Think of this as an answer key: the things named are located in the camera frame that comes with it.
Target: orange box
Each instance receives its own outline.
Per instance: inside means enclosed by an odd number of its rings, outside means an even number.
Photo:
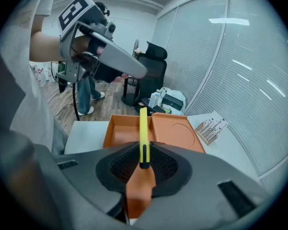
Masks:
[[[154,127],[151,117],[147,118],[148,140],[155,141]],[[103,148],[114,147],[131,141],[140,140],[140,117],[111,115]]]
[[[187,116],[154,113],[151,118],[156,141],[205,153]]]

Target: wooden floor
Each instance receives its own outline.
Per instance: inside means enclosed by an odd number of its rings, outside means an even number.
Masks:
[[[134,107],[125,105],[121,100],[123,95],[123,84],[120,83],[102,83],[96,82],[96,90],[104,92],[105,98],[99,101],[92,101],[91,105],[95,111],[90,115],[80,117],[81,121],[109,121],[112,114],[119,115],[138,115]],[[49,82],[42,91],[46,100],[48,101],[55,118],[62,125],[63,129],[69,133],[72,124],[76,121],[76,115],[72,104],[72,89],[67,87],[66,90],[60,94],[57,83]],[[134,87],[128,85],[127,92],[134,92]],[[76,90],[76,101],[78,103],[78,96]]]

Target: white bag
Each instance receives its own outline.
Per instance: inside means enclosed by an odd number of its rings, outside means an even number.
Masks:
[[[36,78],[41,87],[44,87],[46,85],[46,77],[45,77],[44,69],[41,68],[40,64],[37,66],[37,69],[36,69]]]
[[[59,64],[58,62],[52,62],[52,72],[53,72],[53,76],[56,77],[56,74],[58,73],[59,70]]]
[[[50,62],[47,62],[47,63],[44,63],[47,67],[47,73],[48,73],[48,80],[49,82],[55,82],[53,77],[52,77],[52,74],[51,74],[51,67],[50,67]]]
[[[48,65],[47,65],[46,62],[43,63],[43,69],[44,69],[44,74],[45,74],[46,81],[49,81]]]

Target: orange tray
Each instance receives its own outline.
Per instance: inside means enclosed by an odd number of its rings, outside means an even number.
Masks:
[[[151,118],[157,142],[205,153],[187,116],[154,113]]]

